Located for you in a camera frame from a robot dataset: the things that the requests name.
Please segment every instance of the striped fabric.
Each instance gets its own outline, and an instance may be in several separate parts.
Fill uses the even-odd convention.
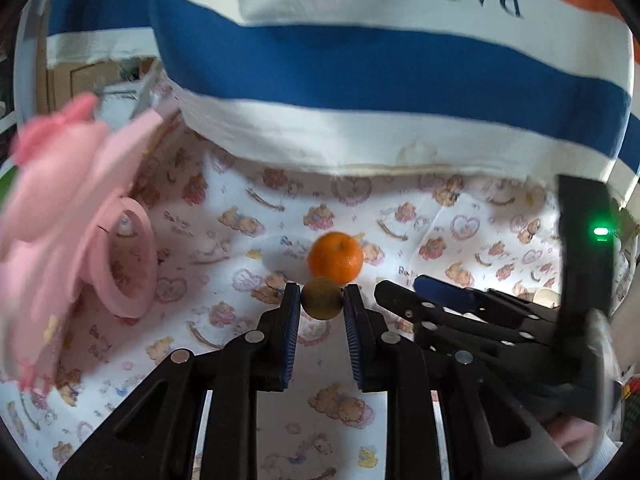
[[[609,0],[53,0],[49,33],[50,64],[150,55],[155,34],[189,126],[245,158],[571,173],[640,218],[632,37]]]
[[[47,65],[155,57],[148,0],[51,0]]]

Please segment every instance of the bedsheet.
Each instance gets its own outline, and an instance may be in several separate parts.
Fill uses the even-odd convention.
[[[419,274],[523,298],[541,286],[559,290],[555,199],[517,182],[284,171],[236,158],[185,129],[144,167],[138,189],[158,248],[149,313],[117,319],[88,288],[68,328],[57,389],[22,394],[0,377],[2,420],[46,479],[172,350],[222,348],[279,304],[286,281],[305,283],[306,252],[325,232],[360,241],[366,262],[356,282],[373,309],[376,282],[411,287]],[[135,241],[125,218],[111,251],[123,287]],[[620,297],[625,265],[620,248]],[[386,320],[410,336],[408,323]],[[289,389],[258,399],[259,478],[383,478],[385,410],[384,394],[356,389],[342,316],[321,322],[303,314]]]

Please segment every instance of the teddy bear print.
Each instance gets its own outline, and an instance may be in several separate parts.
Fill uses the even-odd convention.
[[[401,317],[398,317],[398,319],[396,319],[394,326],[396,327],[396,330],[399,330],[400,332],[404,332],[405,334],[414,333],[414,324]]]
[[[229,304],[221,301],[211,307],[209,323],[218,328],[224,328],[236,322],[236,310]]]
[[[82,391],[81,377],[82,373],[77,368],[68,372],[62,366],[58,369],[56,389],[62,400],[73,408],[76,406],[78,395]]]
[[[143,187],[146,187],[151,182],[151,179],[154,177],[159,167],[160,161],[155,156],[152,156],[146,163],[140,166],[138,169],[138,176],[131,188],[132,196],[136,196]]]
[[[325,433],[315,433],[302,440],[294,456],[280,453],[268,454],[260,470],[269,480],[312,478],[327,480],[335,476],[337,470],[325,464],[332,455],[331,443]]]
[[[263,285],[251,291],[251,296],[263,303],[280,304],[288,281],[284,272],[272,272],[264,279]]]
[[[511,219],[510,229],[512,233],[518,235],[518,241],[521,244],[527,245],[540,231],[540,218],[527,222],[522,215],[516,215]]]
[[[420,247],[418,254],[420,254],[422,259],[426,261],[437,260],[442,256],[442,254],[444,253],[444,249],[446,248],[447,244],[443,240],[442,236],[439,236],[437,238],[429,238],[427,240],[427,243]]]
[[[165,357],[167,357],[171,352],[171,343],[174,342],[174,338],[165,337],[163,339],[158,339],[153,342],[153,344],[146,347],[146,354],[149,358],[156,363],[158,366]]]
[[[418,215],[415,212],[415,205],[410,202],[405,202],[404,204],[399,205],[398,210],[394,214],[396,220],[402,224],[415,221],[417,216]]]
[[[313,231],[323,231],[334,226],[334,218],[334,212],[326,204],[321,204],[309,208],[309,212],[303,218],[303,224]]]
[[[460,175],[453,175],[443,182],[437,175],[424,175],[418,179],[418,187],[430,191],[431,197],[441,206],[452,207],[460,196],[464,180]]]
[[[475,280],[471,272],[462,266],[462,262],[452,264],[449,269],[444,271],[447,278],[459,286],[474,286]]]
[[[222,225],[231,227],[234,231],[240,231],[243,235],[251,238],[258,237],[266,232],[264,226],[255,218],[239,214],[237,207],[226,210],[218,218],[218,221]]]
[[[316,412],[324,413],[332,420],[340,420],[345,426],[365,428],[373,422],[373,410],[362,399],[341,395],[340,384],[334,383],[323,388],[308,400]]]
[[[500,269],[495,271],[495,277],[498,278],[499,282],[503,282],[509,276],[511,276],[511,273],[513,272],[513,269],[515,269],[515,265],[506,264],[506,265],[500,267]]]
[[[370,266],[377,267],[385,261],[385,252],[377,246],[364,240],[362,245],[362,253],[364,254],[364,261]]]
[[[298,343],[302,346],[316,346],[325,342],[331,332],[331,324],[328,321],[312,319],[304,311],[301,311],[300,314]]]
[[[187,163],[191,161],[191,155],[187,153],[183,147],[180,147],[177,152],[175,152],[174,156],[174,168],[176,170],[186,170]]]
[[[148,209],[153,209],[160,202],[160,192],[151,184],[143,187],[137,195],[139,202],[146,205]]]
[[[190,177],[187,184],[185,184],[182,190],[182,198],[190,206],[202,204],[206,197],[206,190],[209,189],[209,184],[205,180],[202,173]]]
[[[74,449],[71,444],[64,444],[61,440],[58,441],[58,445],[51,450],[51,456],[53,460],[58,462],[59,466],[65,465],[65,462],[71,458]]]
[[[262,182],[264,185],[270,189],[275,190],[284,190],[286,195],[289,195],[292,198],[295,198],[300,193],[301,189],[304,189],[304,185],[299,180],[292,180],[287,175],[284,174],[284,170],[275,170],[273,168],[265,168],[264,173],[262,174]],[[270,206],[274,209],[281,209],[281,207],[277,207],[271,205],[259,197],[253,197],[254,199],[258,199],[258,202],[263,203],[263,205]]]
[[[239,335],[246,334],[249,330],[252,330],[254,324],[254,320],[250,317],[239,317],[234,325],[234,336],[238,337]]]
[[[496,260],[507,257],[509,253],[504,251],[504,243],[498,240],[490,247],[481,247],[476,253],[476,262],[483,267],[491,267]]]
[[[273,168],[265,168],[262,181],[266,187],[271,189],[281,189],[289,185],[289,179],[284,174],[284,170],[274,170]]]
[[[525,301],[533,301],[534,292],[522,286],[522,280],[513,285],[513,289],[511,289],[511,291],[516,298],[520,298]]]

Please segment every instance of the mandarin orange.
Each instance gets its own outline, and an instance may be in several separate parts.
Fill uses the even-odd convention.
[[[354,237],[335,232],[318,238],[306,260],[312,275],[345,285],[362,270],[364,253]]]

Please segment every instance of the blue stripe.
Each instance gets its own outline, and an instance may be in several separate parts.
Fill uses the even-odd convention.
[[[52,0],[49,35],[150,27],[149,0]]]
[[[629,116],[625,140],[618,157],[636,174],[640,174],[640,119],[633,114]]]
[[[622,88],[504,46],[365,27],[241,27],[186,0],[149,8],[168,75],[197,94],[489,121],[610,157],[622,143],[631,102]]]

